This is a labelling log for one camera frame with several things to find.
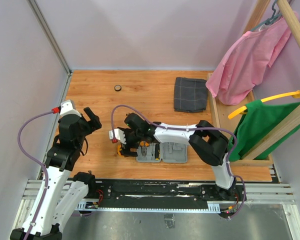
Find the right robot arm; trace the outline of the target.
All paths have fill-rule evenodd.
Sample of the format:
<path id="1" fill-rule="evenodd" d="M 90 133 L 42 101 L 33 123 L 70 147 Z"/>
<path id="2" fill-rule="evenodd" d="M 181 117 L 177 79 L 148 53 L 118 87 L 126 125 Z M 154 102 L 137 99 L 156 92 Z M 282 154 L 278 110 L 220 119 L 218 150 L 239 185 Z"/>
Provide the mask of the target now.
<path id="1" fill-rule="evenodd" d="M 228 160 L 229 140 L 221 129 L 206 120 L 190 126 L 149 123 L 135 113 L 129 114 L 124 123 L 127 128 L 118 128 L 124 136 L 120 141 L 120 153 L 123 156 L 135 157 L 132 149 L 137 149 L 142 141 L 148 144 L 176 143 L 190 146 L 204 163 L 211 166 L 217 196 L 222 200 L 234 196 L 236 178 Z"/>

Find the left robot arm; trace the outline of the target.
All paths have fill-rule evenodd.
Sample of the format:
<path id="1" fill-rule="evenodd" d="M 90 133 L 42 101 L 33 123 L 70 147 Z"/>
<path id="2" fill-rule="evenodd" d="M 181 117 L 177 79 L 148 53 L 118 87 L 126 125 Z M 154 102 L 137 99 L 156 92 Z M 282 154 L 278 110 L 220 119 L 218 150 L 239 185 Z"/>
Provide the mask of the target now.
<path id="1" fill-rule="evenodd" d="M 60 240 L 64 228 L 75 208 L 83 198 L 97 193 L 96 177 L 87 172 L 78 172 L 69 190 L 61 195 L 75 163 L 87 145 L 87 136 L 102 128 L 100 118 L 86 107 L 86 120 L 72 103 L 64 102 L 49 111 L 60 114 L 59 134 L 47 152 L 46 161 L 41 163 L 43 179 L 28 218 L 21 228 L 12 230 L 11 240 Z"/>

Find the yellow tape measure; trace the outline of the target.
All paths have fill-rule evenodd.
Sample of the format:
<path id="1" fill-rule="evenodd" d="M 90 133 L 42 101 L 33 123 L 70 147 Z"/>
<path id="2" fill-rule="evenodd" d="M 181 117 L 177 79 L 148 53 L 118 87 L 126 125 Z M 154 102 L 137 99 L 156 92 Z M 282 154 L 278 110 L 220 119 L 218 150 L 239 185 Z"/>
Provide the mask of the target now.
<path id="1" fill-rule="evenodd" d="M 117 154 L 121 157 L 126 157 L 126 149 L 122 144 L 117 145 Z"/>

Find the grey plastic tool case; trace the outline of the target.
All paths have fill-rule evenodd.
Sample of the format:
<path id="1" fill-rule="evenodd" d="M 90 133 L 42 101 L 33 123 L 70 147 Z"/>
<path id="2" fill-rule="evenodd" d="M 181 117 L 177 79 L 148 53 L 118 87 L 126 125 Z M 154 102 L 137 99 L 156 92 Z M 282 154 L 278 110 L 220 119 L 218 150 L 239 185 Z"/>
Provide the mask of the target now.
<path id="1" fill-rule="evenodd" d="M 160 160 L 155 160 L 155 145 L 160 145 Z M 149 143 L 145 157 L 141 154 L 141 147 L 137 149 L 136 161 L 139 163 L 171 163 L 184 164 L 188 161 L 187 146 L 185 144 L 164 142 Z"/>

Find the orange black pliers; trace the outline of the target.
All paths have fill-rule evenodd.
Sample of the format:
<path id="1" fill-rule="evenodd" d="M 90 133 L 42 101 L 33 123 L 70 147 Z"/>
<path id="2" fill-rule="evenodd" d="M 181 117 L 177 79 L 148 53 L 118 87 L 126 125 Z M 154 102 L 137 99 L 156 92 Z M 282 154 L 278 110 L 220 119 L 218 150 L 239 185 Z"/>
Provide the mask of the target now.
<path id="1" fill-rule="evenodd" d="M 150 146 L 150 144 L 146 141 L 141 141 L 139 144 L 140 148 L 141 148 L 141 155 L 143 157 L 145 157 L 147 155 L 147 149 Z"/>

